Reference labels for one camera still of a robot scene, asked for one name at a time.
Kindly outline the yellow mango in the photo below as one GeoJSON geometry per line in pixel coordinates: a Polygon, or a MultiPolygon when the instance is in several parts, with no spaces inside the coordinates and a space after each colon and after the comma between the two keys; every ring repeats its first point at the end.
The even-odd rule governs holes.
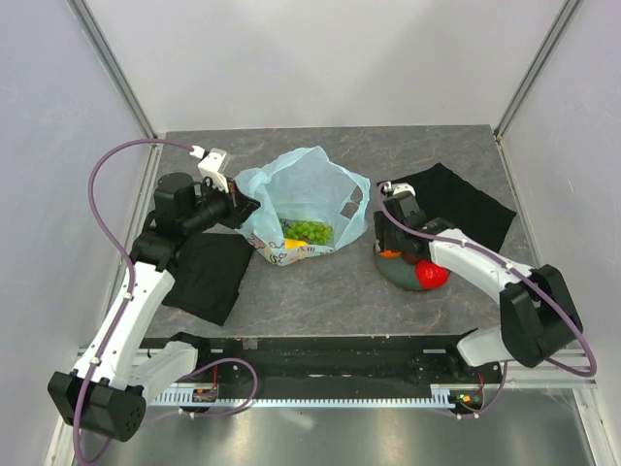
{"type": "Polygon", "coordinates": [[[308,243],[305,241],[291,239],[291,238],[284,239],[284,248],[286,250],[295,250],[297,248],[306,247],[307,245],[308,243]]]}

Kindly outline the red apple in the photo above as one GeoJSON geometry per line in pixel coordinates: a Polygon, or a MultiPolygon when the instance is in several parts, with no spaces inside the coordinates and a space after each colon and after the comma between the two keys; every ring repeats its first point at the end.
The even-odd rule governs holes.
{"type": "Polygon", "coordinates": [[[446,269],[427,260],[419,261],[415,265],[414,273],[420,287],[425,290],[440,288],[449,279],[449,272],[446,269]]]}

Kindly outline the dark purple plum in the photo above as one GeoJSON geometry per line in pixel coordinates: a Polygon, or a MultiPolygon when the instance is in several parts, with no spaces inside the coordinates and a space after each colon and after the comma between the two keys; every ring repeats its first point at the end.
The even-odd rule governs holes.
{"type": "Polygon", "coordinates": [[[404,260],[407,264],[410,264],[410,265],[416,265],[416,264],[418,264],[419,262],[421,262],[421,261],[422,261],[422,258],[421,258],[421,257],[419,257],[419,256],[417,256],[417,255],[409,254],[409,253],[406,253],[406,252],[404,252],[404,253],[402,254],[402,258],[403,258],[403,260],[404,260]]]}

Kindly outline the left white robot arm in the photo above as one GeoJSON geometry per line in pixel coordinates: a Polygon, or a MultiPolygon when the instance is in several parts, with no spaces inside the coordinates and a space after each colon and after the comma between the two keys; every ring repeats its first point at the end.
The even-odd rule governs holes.
{"type": "Polygon", "coordinates": [[[112,310],[91,344],[68,373],[54,372],[48,392],[64,422],[80,435],[88,431],[126,442],[139,430],[147,406],[171,384],[201,382],[212,373],[209,343],[180,332],[140,366],[136,353],[175,278],[180,250],[218,224],[239,229],[260,203],[234,180],[185,173],[163,176],[153,193],[153,209],[126,253],[126,273],[112,310]]]}

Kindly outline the orange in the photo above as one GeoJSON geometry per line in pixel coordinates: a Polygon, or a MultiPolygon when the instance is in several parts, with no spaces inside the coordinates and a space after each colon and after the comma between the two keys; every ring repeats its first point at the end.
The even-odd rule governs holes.
{"type": "Polygon", "coordinates": [[[379,252],[379,255],[384,258],[395,258],[399,257],[401,255],[401,252],[393,250],[383,250],[379,252]]]}

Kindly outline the green grape bunch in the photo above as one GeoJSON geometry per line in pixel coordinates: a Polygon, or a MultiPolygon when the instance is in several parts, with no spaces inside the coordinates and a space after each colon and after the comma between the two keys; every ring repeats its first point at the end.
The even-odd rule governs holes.
{"type": "Polygon", "coordinates": [[[284,237],[307,244],[327,246],[333,241],[333,228],[316,221],[291,221],[284,226],[284,237]]]}

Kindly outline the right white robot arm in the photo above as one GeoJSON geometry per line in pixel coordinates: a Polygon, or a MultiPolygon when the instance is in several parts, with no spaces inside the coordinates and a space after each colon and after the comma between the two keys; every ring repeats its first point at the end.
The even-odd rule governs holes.
{"type": "Polygon", "coordinates": [[[505,258],[443,218],[427,218],[413,187],[383,182],[374,214],[374,263],[389,282],[409,291],[444,286],[450,275],[474,285],[499,307],[496,327],[461,336],[444,358],[445,373],[462,383],[479,366],[516,361],[534,368],[572,342],[586,344],[562,273],[505,258]]]}

